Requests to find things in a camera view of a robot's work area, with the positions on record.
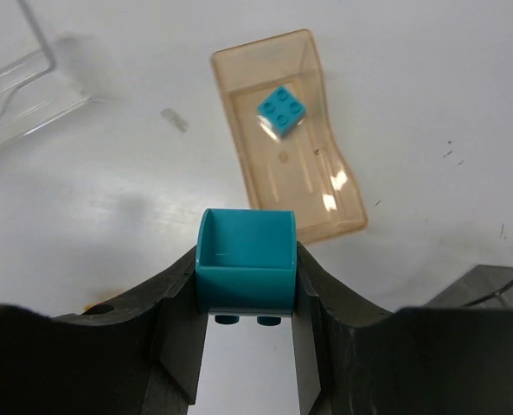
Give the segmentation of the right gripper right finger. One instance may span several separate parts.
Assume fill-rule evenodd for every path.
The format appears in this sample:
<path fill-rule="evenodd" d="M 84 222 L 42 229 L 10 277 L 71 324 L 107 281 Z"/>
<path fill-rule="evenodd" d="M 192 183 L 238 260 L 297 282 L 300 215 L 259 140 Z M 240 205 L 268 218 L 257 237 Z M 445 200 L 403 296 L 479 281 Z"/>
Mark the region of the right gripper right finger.
<path fill-rule="evenodd" d="M 298 249 L 303 414 L 513 414 L 513 308 L 388 312 Z"/>

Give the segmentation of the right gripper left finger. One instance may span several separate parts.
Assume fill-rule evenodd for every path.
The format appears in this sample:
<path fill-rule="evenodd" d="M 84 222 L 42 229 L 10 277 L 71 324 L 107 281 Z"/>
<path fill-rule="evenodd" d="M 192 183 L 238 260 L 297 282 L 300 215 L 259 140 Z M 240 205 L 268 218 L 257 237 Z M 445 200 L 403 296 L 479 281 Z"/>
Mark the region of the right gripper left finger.
<path fill-rule="evenodd" d="M 0 304 L 0 414 L 184 414 L 207 317 L 194 251 L 81 314 Z"/>

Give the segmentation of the curved teal lego brick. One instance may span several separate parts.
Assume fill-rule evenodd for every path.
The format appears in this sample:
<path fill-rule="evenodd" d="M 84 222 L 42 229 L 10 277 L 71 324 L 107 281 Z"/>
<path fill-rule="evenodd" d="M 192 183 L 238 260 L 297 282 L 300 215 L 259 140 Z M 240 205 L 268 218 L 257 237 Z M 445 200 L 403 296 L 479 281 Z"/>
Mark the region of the curved teal lego brick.
<path fill-rule="evenodd" d="M 296 298 L 295 214 L 207 209 L 196 243 L 196 301 L 223 325 L 254 316 L 265 327 L 292 315 Z"/>

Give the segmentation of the small teal lego brick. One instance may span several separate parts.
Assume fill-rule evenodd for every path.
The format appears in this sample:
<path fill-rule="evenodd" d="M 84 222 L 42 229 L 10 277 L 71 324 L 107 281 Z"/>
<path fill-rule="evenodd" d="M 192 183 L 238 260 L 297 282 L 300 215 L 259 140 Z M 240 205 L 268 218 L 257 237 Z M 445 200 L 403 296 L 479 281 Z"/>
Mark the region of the small teal lego brick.
<path fill-rule="evenodd" d="M 258 106 L 258 114 L 275 137 L 283 138 L 305 117 L 306 107 L 285 86 L 279 86 Z"/>

